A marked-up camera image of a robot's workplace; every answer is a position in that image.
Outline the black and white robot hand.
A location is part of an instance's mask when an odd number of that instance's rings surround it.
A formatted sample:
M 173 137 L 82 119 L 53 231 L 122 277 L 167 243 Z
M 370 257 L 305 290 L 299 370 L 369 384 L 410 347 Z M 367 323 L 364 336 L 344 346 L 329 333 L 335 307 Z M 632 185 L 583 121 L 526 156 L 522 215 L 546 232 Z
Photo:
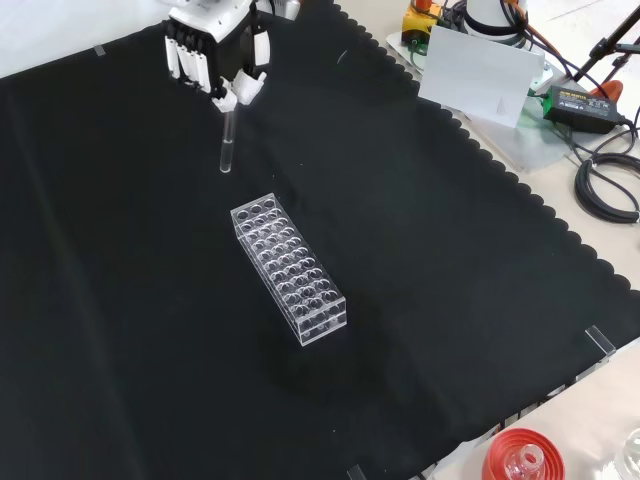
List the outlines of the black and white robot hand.
M 250 105 L 262 90 L 271 45 L 255 1 L 179 1 L 162 26 L 170 78 L 219 112 Z

